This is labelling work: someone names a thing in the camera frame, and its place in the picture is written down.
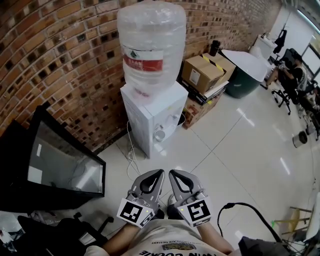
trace waste bin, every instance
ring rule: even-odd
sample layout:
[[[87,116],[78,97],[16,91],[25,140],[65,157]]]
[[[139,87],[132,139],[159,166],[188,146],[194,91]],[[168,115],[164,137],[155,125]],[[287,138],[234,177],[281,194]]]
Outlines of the waste bin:
[[[240,99],[248,95],[264,80],[267,67],[260,59],[244,51],[222,50],[222,53],[236,65],[225,90],[231,97]]]
[[[306,144],[307,141],[307,134],[304,131],[300,131],[298,135],[292,138],[293,145],[296,148],[299,148],[301,145]]]

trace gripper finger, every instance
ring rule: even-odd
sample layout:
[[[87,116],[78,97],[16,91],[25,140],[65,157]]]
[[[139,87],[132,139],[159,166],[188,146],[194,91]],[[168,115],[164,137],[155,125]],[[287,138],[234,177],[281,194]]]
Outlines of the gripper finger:
[[[169,179],[177,201],[187,199],[203,189],[198,177],[184,170],[171,170],[169,172]],[[189,190],[183,190],[178,179],[180,179]]]
[[[133,182],[131,190],[137,197],[144,195],[143,197],[148,197],[148,201],[156,203],[161,194],[164,179],[164,170],[151,170],[137,177]]]

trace wooden chair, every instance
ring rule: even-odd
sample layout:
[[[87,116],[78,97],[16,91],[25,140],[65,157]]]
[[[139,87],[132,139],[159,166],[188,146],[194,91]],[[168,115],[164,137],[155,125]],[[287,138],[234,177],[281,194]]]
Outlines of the wooden chair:
[[[275,220],[274,221],[275,223],[288,223],[289,231],[282,233],[282,235],[292,234],[292,233],[294,233],[296,231],[306,230],[308,228],[308,225],[307,225],[307,226],[305,226],[303,228],[296,229],[299,222],[304,222],[304,224],[306,225],[307,221],[310,220],[310,217],[308,217],[308,218],[300,218],[300,212],[312,213],[312,210],[296,208],[296,207],[290,207],[290,209],[294,209],[294,211],[292,213],[292,216],[291,216],[291,219]]]

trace white t-shirt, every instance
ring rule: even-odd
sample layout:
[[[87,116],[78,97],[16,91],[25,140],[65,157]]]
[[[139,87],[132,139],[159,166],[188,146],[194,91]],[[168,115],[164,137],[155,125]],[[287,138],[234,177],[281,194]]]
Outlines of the white t-shirt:
[[[122,256],[225,256],[201,240],[184,220],[151,220],[131,242]],[[239,250],[229,254],[241,255]],[[87,248],[84,256],[109,256],[98,246]]]

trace white cable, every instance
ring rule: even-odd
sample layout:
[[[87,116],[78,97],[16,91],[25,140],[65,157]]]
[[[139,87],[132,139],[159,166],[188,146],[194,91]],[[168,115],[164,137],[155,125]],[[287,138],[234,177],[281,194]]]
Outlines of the white cable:
[[[129,140],[130,140],[130,145],[131,145],[131,149],[130,149],[130,151],[129,151],[129,153],[128,153],[128,159],[130,160],[130,163],[129,163],[127,169],[126,169],[126,174],[127,174],[128,178],[134,182],[135,180],[132,179],[132,178],[130,178],[130,176],[129,176],[129,167],[131,166],[131,167],[133,167],[133,169],[135,169],[135,167],[132,165],[132,163],[134,163],[135,166],[136,166],[135,171],[136,171],[139,175],[141,175],[141,173],[140,173],[139,167],[138,167],[138,165],[137,165],[137,163],[136,163],[137,157],[136,157],[136,153],[135,153],[135,146],[133,145],[133,143],[132,143],[132,141],[131,141],[131,138],[130,138],[130,133],[129,133],[129,121],[126,123],[126,131],[128,132],[128,136],[129,136]]]

